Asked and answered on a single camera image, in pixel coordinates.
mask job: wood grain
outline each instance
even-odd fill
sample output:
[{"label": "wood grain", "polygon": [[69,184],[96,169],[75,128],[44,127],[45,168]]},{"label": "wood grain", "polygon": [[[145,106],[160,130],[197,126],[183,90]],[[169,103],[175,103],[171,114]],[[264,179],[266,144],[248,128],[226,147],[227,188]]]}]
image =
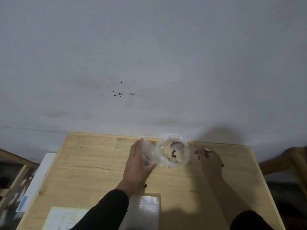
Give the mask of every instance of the wood grain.
[{"label": "wood grain", "polygon": [[[17,229],[41,229],[52,206],[91,208],[122,179],[136,137],[71,132]],[[156,143],[159,139],[149,139]],[[221,155],[223,176],[275,230],[284,226],[247,146],[200,143]],[[161,195],[160,229],[229,229],[193,155],[183,168],[156,168],[143,193]]]}]

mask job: white wall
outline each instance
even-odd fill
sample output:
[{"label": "white wall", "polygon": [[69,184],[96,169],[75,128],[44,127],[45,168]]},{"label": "white wall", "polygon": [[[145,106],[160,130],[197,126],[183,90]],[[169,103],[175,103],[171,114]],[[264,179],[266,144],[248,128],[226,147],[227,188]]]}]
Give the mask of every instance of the white wall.
[{"label": "white wall", "polygon": [[305,146],[306,6],[0,0],[0,147],[40,161],[69,131],[177,133],[259,161]]}]

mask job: person's left hand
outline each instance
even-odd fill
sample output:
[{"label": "person's left hand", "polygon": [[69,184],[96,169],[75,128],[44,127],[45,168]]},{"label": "person's left hand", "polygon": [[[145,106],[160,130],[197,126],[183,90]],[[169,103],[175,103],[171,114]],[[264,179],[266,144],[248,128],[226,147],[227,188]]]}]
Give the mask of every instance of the person's left hand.
[{"label": "person's left hand", "polygon": [[124,191],[128,198],[132,196],[137,186],[144,182],[156,164],[145,166],[142,160],[143,138],[137,140],[130,149],[122,181],[116,189]]}]

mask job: light wood tabletop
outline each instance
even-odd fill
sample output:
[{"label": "light wood tabletop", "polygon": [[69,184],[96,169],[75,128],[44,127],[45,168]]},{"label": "light wood tabletop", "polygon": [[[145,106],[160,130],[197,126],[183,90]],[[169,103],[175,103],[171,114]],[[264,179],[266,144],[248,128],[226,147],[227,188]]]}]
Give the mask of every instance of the light wood tabletop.
[{"label": "light wood tabletop", "polygon": [[[96,205],[121,181],[130,147],[137,139],[69,133],[17,229],[42,229],[53,206],[89,209]],[[226,182],[275,230],[285,229],[249,147],[189,143],[212,147],[222,158]],[[159,229],[229,229],[196,156],[191,155],[182,168],[154,169],[146,183],[140,192],[161,195]]]}]

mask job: black sleeve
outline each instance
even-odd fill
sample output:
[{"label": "black sleeve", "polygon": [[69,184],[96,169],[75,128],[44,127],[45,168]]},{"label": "black sleeve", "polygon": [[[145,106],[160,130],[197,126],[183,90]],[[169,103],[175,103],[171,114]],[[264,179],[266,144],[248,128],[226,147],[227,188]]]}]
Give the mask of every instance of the black sleeve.
[{"label": "black sleeve", "polygon": [[129,199],[125,192],[114,189],[107,193],[99,203],[92,207],[72,228],[80,229],[114,229],[118,230],[127,212]]},{"label": "black sleeve", "polygon": [[273,230],[264,219],[254,211],[244,211],[231,223],[230,230]]}]

